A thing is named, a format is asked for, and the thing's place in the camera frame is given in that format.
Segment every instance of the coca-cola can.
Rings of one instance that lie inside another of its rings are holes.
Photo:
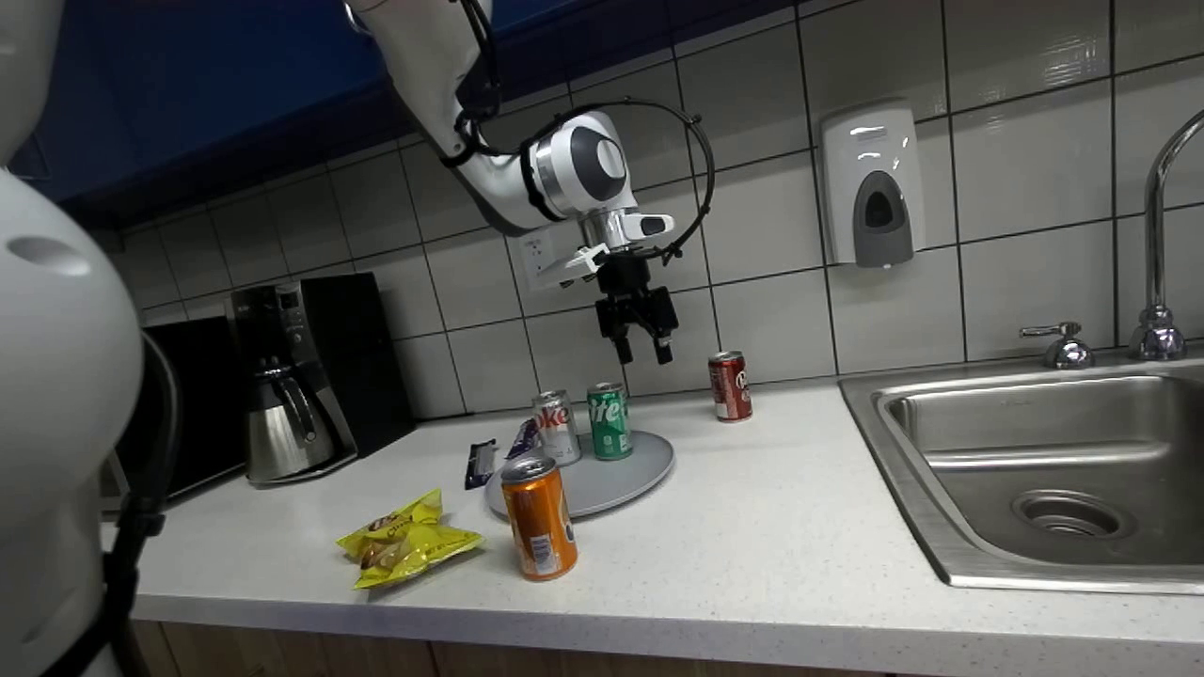
[[[717,348],[717,354],[712,354],[706,369],[712,369],[716,416],[717,422],[752,416],[752,396],[747,396],[747,382],[746,382],[746,354],[740,348]]]

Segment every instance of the sink basin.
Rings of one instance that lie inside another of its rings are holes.
[[[1204,593],[1204,362],[844,396],[945,584]]]

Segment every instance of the round tray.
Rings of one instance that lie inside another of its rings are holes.
[[[587,519],[587,514],[602,514],[620,505],[632,505],[672,475],[672,445],[654,432],[632,428],[632,453],[612,462],[598,462],[592,453],[592,437],[580,437],[580,447],[584,453],[561,465],[572,519]],[[485,499],[493,514],[505,519],[495,475],[485,485]]]

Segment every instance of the chip bag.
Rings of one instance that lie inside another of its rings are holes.
[[[482,535],[442,527],[442,495],[435,489],[338,536],[343,555],[360,565],[360,589],[410,584],[476,545]]]

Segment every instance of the orange soda can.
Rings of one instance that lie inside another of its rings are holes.
[[[525,447],[501,465],[501,495],[525,580],[555,580],[575,565],[575,536],[555,457]]]

